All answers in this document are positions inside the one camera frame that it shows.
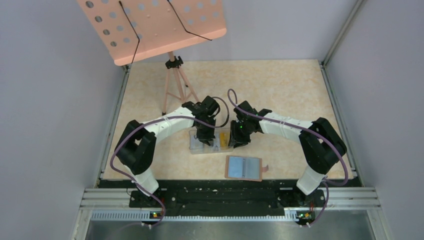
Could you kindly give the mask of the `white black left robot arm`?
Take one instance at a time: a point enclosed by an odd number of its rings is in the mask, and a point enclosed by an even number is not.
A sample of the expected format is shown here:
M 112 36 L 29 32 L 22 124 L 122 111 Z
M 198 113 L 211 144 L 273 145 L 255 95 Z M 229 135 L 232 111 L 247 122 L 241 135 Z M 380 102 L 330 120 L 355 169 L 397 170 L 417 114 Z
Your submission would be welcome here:
M 118 158 L 129 171 L 128 176 L 142 192 L 141 200 L 149 207 L 160 202 L 159 184 L 150 168 L 156 145 L 182 130 L 196 128 L 196 139 L 206 146 L 215 140 L 216 116 L 221 107 L 216 97 L 201 102 L 183 103 L 175 111 L 147 123 L 130 121 L 115 147 L 111 159 Z

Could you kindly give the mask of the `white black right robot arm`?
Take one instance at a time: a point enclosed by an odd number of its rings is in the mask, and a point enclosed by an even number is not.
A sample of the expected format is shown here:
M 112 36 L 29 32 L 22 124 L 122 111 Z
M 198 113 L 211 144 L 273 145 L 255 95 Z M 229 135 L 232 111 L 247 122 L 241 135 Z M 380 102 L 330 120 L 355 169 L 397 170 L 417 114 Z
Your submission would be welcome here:
M 229 146 L 238 148 L 251 142 L 251 134 L 271 134 L 301 145 L 307 166 L 297 180 L 293 200 L 307 206 L 331 168 L 342 162 L 347 146 L 331 123 L 323 117 L 314 121 L 282 116 L 270 109 L 257 111 L 247 101 L 235 105 L 236 120 L 230 125 Z

